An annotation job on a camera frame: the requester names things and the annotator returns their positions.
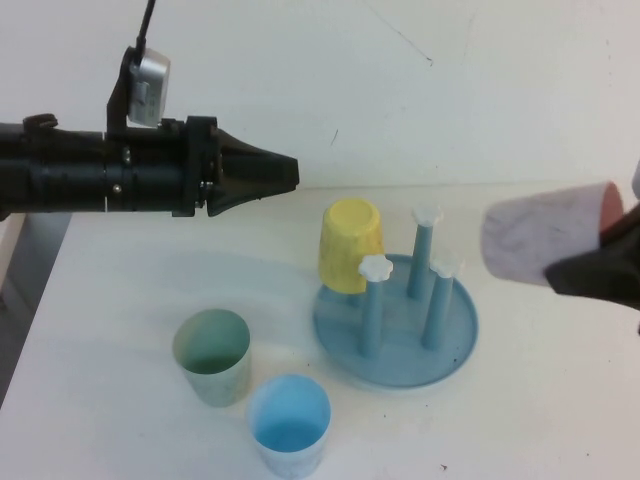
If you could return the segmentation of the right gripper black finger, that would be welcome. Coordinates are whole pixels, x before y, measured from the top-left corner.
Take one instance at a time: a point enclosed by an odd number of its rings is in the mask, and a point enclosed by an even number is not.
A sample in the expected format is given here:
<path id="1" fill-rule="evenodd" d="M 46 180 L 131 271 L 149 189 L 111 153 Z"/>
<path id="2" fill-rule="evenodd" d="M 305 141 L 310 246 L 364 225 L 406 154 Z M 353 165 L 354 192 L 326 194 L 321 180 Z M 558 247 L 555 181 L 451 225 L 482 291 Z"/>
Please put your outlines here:
<path id="1" fill-rule="evenodd" d="M 639 226 L 640 205 L 636 204 L 631 210 L 624 213 L 616 222 L 600 233 L 600 245 L 607 246 L 622 239 Z"/>
<path id="2" fill-rule="evenodd" d="M 560 295 L 602 300 L 639 310 L 639 243 L 622 239 L 558 261 L 544 271 Z"/>

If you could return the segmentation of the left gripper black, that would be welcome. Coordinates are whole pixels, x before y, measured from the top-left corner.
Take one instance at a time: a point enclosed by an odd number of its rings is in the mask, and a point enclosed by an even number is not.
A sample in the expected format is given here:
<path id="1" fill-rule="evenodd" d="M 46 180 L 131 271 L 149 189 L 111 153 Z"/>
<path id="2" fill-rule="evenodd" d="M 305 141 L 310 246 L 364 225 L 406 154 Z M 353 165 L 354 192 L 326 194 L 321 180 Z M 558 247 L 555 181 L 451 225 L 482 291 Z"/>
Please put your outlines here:
<path id="1" fill-rule="evenodd" d="M 173 217 L 193 217 L 201 208 L 208 216 L 217 216 L 244 203 L 292 192 L 299 184 L 297 159 L 250 145 L 222 129 L 218 131 L 215 117 L 189 116 L 185 121 L 175 121 L 172 132 L 177 135 Z M 275 178 L 221 178 L 220 147 L 225 173 L 272 171 Z"/>

